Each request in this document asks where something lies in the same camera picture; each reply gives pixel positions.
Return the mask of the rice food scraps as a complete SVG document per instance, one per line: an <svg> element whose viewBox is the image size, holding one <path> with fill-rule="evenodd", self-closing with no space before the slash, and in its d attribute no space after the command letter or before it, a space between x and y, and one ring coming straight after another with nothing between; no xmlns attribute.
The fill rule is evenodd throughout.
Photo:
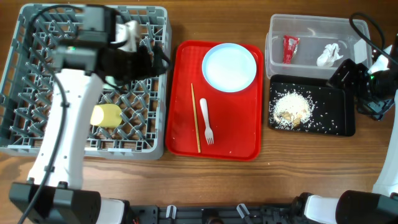
<svg viewBox="0 0 398 224"><path fill-rule="evenodd" d="M277 129L298 129L312 120L314 109L311 95L296 91L277 92L270 104L270 122Z"/></svg>

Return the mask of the large light blue plate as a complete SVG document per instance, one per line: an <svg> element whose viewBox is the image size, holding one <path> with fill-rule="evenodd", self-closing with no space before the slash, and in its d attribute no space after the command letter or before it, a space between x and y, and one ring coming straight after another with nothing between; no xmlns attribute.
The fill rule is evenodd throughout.
<svg viewBox="0 0 398 224"><path fill-rule="evenodd" d="M257 64L252 53L242 45L223 43L205 54L201 69L210 86L225 93L235 93L254 81Z"/></svg>

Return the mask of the white plastic fork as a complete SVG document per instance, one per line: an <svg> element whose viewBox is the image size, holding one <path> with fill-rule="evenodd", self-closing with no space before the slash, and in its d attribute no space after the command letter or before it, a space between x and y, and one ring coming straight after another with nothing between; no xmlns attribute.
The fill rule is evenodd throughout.
<svg viewBox="0 0 398 224"><path fill-rule="evenodd" d="M210 127L209 113L207 100L205 98L200 99L200 108L205 122L205 137L208 145L214 144L214 134Z"/></svg>

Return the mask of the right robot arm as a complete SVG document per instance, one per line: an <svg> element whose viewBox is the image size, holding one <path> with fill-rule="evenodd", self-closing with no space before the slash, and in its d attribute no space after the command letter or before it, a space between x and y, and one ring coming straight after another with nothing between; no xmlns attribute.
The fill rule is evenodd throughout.
<svg viewBox="0 0 398 224"><path fill-rule="evenodd" d="M391 130L360 130L354 140L301 138L294 142L314 159L315 175L292 202L292 216L317 223L397 223L397 112L387 114Z"/></svg>

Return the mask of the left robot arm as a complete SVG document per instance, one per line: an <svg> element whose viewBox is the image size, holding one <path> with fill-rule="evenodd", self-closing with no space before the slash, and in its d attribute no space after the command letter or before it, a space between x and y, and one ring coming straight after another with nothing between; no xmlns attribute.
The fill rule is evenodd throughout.
<svg viewBox="0 0 398 224"><path fill-rule="evenodd" d="M120 37L116 9L87 4L82 11L82 28L54 50L44 140L26 183L13 183L9 199L23 220L34 223L137 223L127 200L82 188L90 118L108 77L118 88L166 73L171 61L161 46L148 49L139 43L136 21L124 23L126 36Z"/></svg>

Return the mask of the single wooden chopstick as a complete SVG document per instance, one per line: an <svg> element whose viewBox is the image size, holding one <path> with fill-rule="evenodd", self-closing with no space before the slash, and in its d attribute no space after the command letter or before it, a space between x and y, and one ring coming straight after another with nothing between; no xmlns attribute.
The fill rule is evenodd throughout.
<svg viewBox="0 0 398 224"><path fill-rule="evenodd" d="M198 150L198 153L201 153L200 135L199 135L199 130L198 130L198 120L197 120L197 108L196 108L196 103L195 103L195 92L194 92L194 87L193 87L192 83L190 84L190 87L191 87L191 94L192 94L192 105L193 105L193 116L194 116L194 122L195 122L197 150Z"/></svg>

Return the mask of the yellow plastic cup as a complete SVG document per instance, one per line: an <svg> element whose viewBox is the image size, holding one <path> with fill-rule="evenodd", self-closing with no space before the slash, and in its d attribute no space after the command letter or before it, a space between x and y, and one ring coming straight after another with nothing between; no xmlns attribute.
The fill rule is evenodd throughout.
<svg viewBox="0 0 398 224"><path fill-rule="evenodd" d="M116 128L122 122L121 113L121 108L115 104L95 105L90 124L104 128Z"/></svg>

